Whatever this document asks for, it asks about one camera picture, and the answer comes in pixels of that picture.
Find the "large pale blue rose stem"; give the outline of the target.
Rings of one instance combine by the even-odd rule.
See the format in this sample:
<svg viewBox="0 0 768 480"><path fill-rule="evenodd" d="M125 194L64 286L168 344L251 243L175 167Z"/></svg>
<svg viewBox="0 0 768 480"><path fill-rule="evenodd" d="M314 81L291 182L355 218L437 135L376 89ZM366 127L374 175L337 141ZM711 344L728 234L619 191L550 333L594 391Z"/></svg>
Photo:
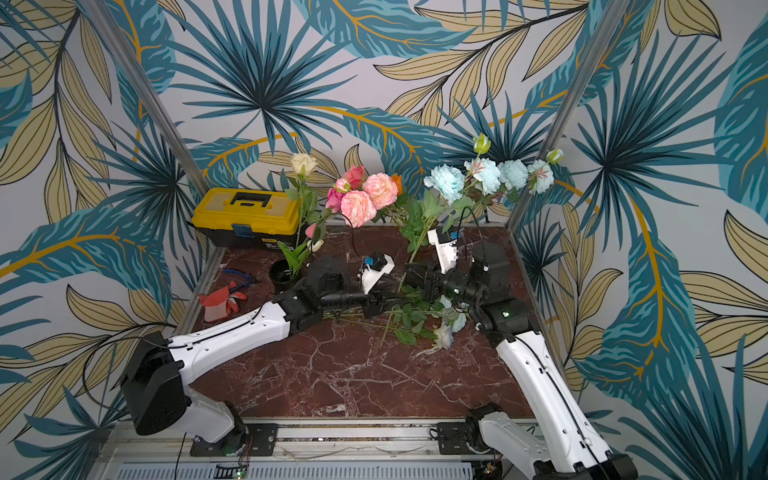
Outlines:
<svg viewBox="0 0 768 480"><path fill-rule="evenodd" d="M423 349L421 354L433 354L450 349L454 336L454 331L448 324L441 324L432 330L421 328L419 332L415 332L413 329L395 328L393 333L401 344L407 346L417 346L420 340L429 340L431 346Z"/></svg>

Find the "light blue peony bunch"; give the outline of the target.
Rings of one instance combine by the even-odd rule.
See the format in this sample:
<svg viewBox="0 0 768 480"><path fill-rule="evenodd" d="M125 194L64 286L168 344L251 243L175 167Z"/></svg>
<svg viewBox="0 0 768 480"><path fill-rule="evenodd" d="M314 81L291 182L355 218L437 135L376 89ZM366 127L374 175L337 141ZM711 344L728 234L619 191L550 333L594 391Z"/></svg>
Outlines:
<svg viewBox="0 0 768 480"><path fill-rule="evenodd" d="M460 228L465 219L477 218L493 203L516 202L525 191L542 195L554 185L554 167L564 158L562 150L551 150L544 159L530 164L520 160L498 163L487 156L491 146L486 135L474 137L474 158L461 168L434 167L423 180L427 189L423 197L408 201L392 214L410 254L426 245L428 232L434 228L442 233Z"/></svg>

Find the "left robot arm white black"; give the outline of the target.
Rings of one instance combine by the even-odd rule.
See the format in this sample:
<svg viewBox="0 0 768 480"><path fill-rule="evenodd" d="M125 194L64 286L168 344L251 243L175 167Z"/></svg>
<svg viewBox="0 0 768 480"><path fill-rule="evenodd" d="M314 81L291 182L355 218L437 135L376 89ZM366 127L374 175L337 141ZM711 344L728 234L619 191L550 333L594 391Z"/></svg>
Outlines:
<svg viewBox="0 0 768 480"><path fill-rule="evenodd" d="M376 285L394 268L391 256L374 253L352 281L341 258L322 257L291 288L251 312L169 339L141 337L120 379L135 432L177 430L209 444L240 440L245 426L234 408L196 392L192 383L242 354L308 330L329 311L359 307L380 314L393 296Z"/></svg>

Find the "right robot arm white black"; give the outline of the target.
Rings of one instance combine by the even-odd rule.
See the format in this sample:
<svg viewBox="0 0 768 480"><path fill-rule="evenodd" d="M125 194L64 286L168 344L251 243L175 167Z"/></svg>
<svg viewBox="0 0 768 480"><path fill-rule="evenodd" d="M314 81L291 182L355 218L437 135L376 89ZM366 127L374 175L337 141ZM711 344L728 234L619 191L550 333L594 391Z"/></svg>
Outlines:
<svg viewBox="0 0 768 480"><path fill-rule="evenodd" d="M489 405L473 410L467 420L471 444L497 451L529 479L637 478L633 460L613 451L583 413L555 366L538 321L513 295L505 249L479 244L463 271L453 245L437 248L436 262L407 265L406 283L428 300L444 296L465 306L511 371L541 431L535 437Z"/></svg>

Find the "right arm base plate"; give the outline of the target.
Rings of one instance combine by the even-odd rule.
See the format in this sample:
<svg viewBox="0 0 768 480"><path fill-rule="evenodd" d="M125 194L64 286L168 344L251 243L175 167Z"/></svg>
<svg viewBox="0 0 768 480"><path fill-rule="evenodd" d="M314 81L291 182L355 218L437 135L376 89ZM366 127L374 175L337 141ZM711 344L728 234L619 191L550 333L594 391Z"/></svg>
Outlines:
<svg viewBox="0 0 768 480"><path fill-rule="evenodd" d="M493 451L482 440L478 424L472 421L438 422L430 435L441 455L485 455Z"/></svg>

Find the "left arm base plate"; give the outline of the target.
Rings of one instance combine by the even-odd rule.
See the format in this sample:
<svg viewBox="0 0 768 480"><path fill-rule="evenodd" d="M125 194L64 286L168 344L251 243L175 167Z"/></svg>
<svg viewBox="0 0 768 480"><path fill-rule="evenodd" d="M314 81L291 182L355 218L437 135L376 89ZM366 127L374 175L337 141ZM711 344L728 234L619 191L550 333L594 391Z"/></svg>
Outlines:
<svg viewBox="0 0 768 480"><path fill-rule="evenodd" d="M209 443L195 437L192 457L271 457L278 433L276 423L247 423L236 426L222 440Z"/></svg>

